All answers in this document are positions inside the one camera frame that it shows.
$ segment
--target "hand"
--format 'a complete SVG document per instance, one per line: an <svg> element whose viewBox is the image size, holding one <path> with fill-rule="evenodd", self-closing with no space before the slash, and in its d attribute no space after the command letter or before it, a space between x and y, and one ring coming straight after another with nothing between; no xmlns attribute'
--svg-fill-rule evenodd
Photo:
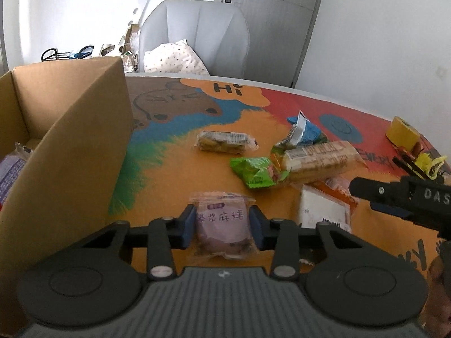
<svg viewBox="0 0 451 338"><path fill-rule="evenodd" d="M425 330L433 338L444 338L451 332L451 300L443 285L443 262L438 256L428 271L429 295L424 317Z"/></svg>

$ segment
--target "green painted area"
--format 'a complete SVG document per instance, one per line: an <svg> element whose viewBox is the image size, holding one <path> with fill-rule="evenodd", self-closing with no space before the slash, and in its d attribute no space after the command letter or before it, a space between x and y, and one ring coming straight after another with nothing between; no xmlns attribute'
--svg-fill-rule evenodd
<svg viewBox="0 0 451 338"><path fill-rule="evenodd" d="M146 186L143 170L163 163L167 142L130 143L122 163L116 187L111 197L110 216L119 216L131 210L135 196Z"/></svg>

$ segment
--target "chair backrest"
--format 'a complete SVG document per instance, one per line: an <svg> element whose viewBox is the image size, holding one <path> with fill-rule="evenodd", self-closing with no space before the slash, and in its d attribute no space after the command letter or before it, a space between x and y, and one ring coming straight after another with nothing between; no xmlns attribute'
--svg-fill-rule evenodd
<svg viewBox="0 0 451 338"><path fill-rule="evenodd" d="M148 16L139 36L139 71L144 52L186 39L211 75L243 78L249 30L236 6L197 0L165 0Z"/></svg>

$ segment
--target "polka dot pillow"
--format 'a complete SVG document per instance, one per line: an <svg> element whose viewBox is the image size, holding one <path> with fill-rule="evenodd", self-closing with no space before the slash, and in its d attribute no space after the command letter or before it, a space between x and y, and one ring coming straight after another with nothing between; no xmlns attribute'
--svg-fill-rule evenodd
<svg viewBox="0 0 451 338"><path fill-rule="evenodd" d="M144 72L170 72L209 75L199 56L186 39L164 43L144 54Z"/></svg>

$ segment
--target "painted table surface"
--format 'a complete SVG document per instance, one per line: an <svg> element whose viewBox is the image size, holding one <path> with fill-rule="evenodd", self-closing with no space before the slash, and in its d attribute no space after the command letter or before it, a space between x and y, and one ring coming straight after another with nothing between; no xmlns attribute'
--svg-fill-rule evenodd
<svg viewBox="0 0 451 338"><path fill-rule="evenodd" d="M331 141L351 142L368 169L345 176L380 181L397 180L404 173L391 159L395 150L385 137L390 122L328 101L245 85L167 77L127 77L134 113L134 133L110 206L110 220L125 219L132 226L147 225L162 216L178 216L193 192L220 190L252 196L268 218L296 219L299 192L290 186L250 191L229 167L229 154L196 149L201 130L244 132L259 149L245 156L268 156L274 143L290 128L286 118L299 110ZM425 139L423 145L431 145ZM394 216L378 213L361 201L351 220L353 233L412 263L423 275L437 255L437 233ZM193 248L174 250L180 273L193 264ZM216 257L201 265L262 265L269 268L273 252L260 252L248 261ZM135 250L132 265L145 270L145 250Z"/></svg>

